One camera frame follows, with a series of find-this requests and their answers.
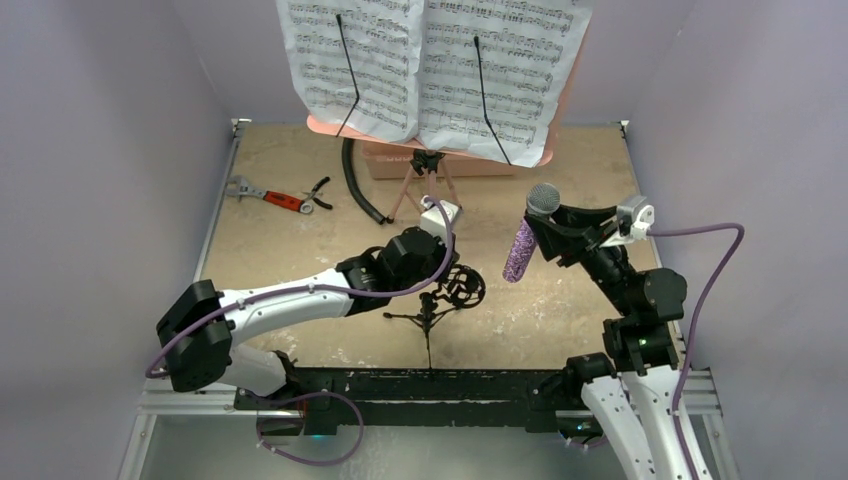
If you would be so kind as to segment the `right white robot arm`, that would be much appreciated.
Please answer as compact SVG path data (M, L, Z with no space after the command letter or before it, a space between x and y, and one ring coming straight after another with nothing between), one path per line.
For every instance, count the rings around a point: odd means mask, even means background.
M687 282L667 268L636 270L625 249L654 220L642 197L606 209L528 206L524 216L544 259L580 265L618 313L603 323L604 352L568 359L564 399L589 408L627 478L708 479L669 331L684 314Z

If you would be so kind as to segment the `purple glitter microphone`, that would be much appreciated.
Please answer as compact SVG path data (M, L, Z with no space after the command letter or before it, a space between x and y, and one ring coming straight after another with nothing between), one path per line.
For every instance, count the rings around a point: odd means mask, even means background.
M559 208L560 199L560 192L554 185L537 184L526 196L525 213L549 217ZM517 283L523 278L536 248L536 237L529 224L522 220L502 272L506 282Z

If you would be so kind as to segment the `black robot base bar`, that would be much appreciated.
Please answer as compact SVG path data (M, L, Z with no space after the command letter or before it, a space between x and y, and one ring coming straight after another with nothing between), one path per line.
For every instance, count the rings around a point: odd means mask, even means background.
M581 378L561 370L343 369L303 367L298 381L268 398L238 389L234 406L291 410L307 435L342 425L513 427L595 438L599 422L580 398Z

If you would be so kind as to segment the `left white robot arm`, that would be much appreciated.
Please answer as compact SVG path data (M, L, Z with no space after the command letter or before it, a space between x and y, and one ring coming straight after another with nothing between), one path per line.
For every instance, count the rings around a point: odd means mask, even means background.
M220 382L258 394L272 408L287 408L298 395L290 359L249 348L248 340L381 309L446 277L457 258L451 230L433 234L410 227L383 247L301 280L244 290L195 281L157 322L161 350L145 376L169 378L176 392Z

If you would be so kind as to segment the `sheet music page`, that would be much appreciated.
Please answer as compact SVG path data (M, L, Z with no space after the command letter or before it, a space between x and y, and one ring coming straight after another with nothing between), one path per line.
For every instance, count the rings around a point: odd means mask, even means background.
M418 140L533 168L546 156L591 1L428 1Z
M421 1L276 4L294 88L315 120L401 143L419 131Z

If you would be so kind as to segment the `black microphone tripod stand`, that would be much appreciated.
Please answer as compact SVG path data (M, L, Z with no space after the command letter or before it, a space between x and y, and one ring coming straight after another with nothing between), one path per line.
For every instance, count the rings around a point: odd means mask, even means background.
M385 319L405 319L419 328L425 339L428 368L432 369L430 335L433 328L449 313L472 309L485 298L487 285L473 268L455 264L434 290L419 295L420 308L414 315L384 312Z

